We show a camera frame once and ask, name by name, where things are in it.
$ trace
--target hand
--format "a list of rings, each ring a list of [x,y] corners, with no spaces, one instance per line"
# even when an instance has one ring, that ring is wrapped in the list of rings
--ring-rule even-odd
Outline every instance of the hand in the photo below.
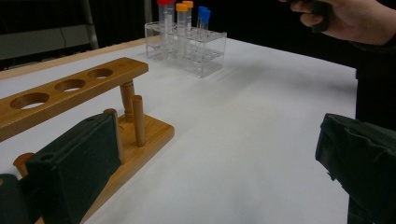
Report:
[[[385,45],[396,35],[396,11],[376,0],[321,0],[332,5],[329,28],[323,32],[338,39],[363,44]],[[295,12],[302,12],[301,22],[308,27],[320,23],[322,16],[312,14],[311,4],[297,0],[290,4]]]

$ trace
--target wooden test tube rack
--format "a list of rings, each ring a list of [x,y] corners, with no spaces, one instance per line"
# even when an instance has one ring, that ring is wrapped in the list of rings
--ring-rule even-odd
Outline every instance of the wooden test tube rack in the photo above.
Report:
[[[145,115],[141,96],[134,95],[133,79],[148,70],[146,63],[120,58],[0,100],[0,142],[2,142],[120,86],[125,110],[125,114],[116,120],[119,125],[121,166],[110,177],[81,222],[86,221],[100,208],[175,134],[173,126]],[[112,108],[106,109],[105,113],[117,114]]]

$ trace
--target orange cap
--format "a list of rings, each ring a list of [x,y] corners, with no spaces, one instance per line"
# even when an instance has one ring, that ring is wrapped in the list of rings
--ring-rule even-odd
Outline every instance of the orange cap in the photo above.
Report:
[[[186,4],[177,3],[176,4],[176,11],[188,11],[189,8]]]
[[[187,7],[194,7],[194,2],[192,1],[183,1],[183,4],[187,5]]]

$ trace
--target clear plastic tube rack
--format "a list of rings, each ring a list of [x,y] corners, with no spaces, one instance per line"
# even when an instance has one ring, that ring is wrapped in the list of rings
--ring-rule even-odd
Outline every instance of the clear plastic tube rack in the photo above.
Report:
[[[185,28],[178,27],[178,32]],[[191,27],[188,35],[178,35],[177,23],[173,23],[172,31],[165,31],[158,21],[146,23],[145,32],[149,59],[165,61],[199,77],[222,68],[227,33],[205,30],[203,34],[199,28]]]

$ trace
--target blue cap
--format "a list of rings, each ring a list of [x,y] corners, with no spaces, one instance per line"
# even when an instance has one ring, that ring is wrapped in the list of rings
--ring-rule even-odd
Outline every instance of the blue cap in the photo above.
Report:
[[[198,18],[200,18],[202,10],[207,10],[207,7],[198,7]]]
[[[201,22],[208,24],[210,18],[210,10],[202,10],[201,11]]]

